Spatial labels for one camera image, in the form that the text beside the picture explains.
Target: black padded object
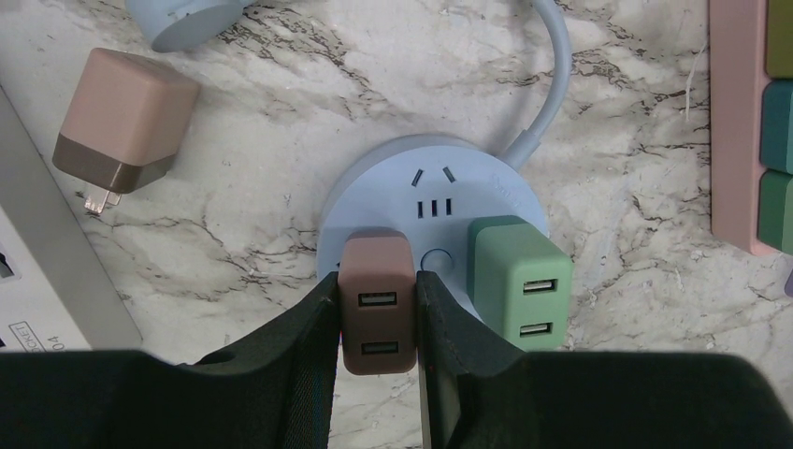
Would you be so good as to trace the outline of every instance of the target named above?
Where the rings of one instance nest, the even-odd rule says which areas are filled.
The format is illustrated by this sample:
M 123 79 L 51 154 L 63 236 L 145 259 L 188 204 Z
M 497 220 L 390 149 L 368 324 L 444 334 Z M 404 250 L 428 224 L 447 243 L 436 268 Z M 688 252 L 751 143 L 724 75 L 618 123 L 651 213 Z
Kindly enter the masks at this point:
M 523 354 L 420 272 L 424 448 L 793 447 L 765 379 L 729 355 Z
M 524 354 L 418 275 L 425 449 L 793 447 L 751 366 L 726 355 Z M 0 448 L 327 446 L 336 274 L 194 366 L 139 352 L 0 356 Z
M 140 352 L 0 356 L 0 447 L 327 446 L 336 275 L 194 366 Z

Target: round power strip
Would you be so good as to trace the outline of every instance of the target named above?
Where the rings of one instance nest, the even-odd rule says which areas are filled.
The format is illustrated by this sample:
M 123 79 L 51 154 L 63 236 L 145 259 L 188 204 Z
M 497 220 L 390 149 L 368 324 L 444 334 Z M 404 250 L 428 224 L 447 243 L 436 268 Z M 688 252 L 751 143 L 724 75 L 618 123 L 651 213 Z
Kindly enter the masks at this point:
M 472 220 L 516 215 L 547 236 L 540 201 L 514 169 L 470 143 L 446 136 L 391 140 L 341 177 L 322 213 L 317 246 L 320 279 L 339 270 L 352 233 L 403 233 L 416 269 L 435 271 L 461 306 L 479 318 L 466 292 Z

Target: power cord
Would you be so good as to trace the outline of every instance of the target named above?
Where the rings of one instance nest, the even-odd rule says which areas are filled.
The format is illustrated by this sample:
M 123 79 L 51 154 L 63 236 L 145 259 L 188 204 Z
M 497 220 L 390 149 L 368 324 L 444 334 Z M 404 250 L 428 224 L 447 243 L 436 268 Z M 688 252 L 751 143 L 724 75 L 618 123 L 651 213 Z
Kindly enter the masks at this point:
M 570 85 L 570 71 L 572 70 L 570 35 L 556 2 L 554 0 L 534 0 L 534 8 L 540 14 L 551 35 L 551 45 L 554 47 L 554 79 L 551 81 L 548 97 L 545 99 L 540 113 L 537 114 L 537 118 L 499 157 L 515 170 L 519 170 L 534 154 L 534 151 L 540 146 L 542 135 L 545 134 L 548 126 L 551 125 L 554 117 L 562 108 L 562 102 Z

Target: metal prong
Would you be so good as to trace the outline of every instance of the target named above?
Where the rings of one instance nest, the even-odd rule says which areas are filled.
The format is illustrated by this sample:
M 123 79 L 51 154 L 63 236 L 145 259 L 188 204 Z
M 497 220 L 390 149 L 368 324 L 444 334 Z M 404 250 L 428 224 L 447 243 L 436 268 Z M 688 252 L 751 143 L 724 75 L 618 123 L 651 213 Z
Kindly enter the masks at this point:
M 118 206 L 121 199 L 122 196 L 119 194 L 114 194 L 95 185 L 89 185 L 85 196 L 85 209 L 98 215 L 105 210 L 107 203 L 112 206 Z
M 122 196 L 119 194 L 114 194 L 112 192 L 108 193 L 108 203 L 112 206 L 118 206 L 122 200 Z

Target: white marble countertop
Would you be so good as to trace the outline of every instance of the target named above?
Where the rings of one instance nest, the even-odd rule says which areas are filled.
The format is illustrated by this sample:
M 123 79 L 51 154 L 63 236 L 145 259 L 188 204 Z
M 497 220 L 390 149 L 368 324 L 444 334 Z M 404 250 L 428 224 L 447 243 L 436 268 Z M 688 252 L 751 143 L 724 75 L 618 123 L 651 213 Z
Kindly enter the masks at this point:
M 575 74 L 523 174 L 576 262 L 568 348 L 736 353 L 790 408 L 793 264 L 709 232 L 706 0 L 560 3 Z M 517 5 L 263 0 L 201 48 L 162 55 L 123 0 L 5 0 L 0 82 L 48 162 L 89 49 L 203 83 L 174 169 L 100 219 L 82 210 L 83 183 L 53 170 L 144 349 L 192 362 L 316 283 L 318 213 L 357 157 L 424 132 L 498 152 L 530 122 L 552 50 Z M 418 402 L 415 371 L 339 369 L 331 447 L 420 447 Z

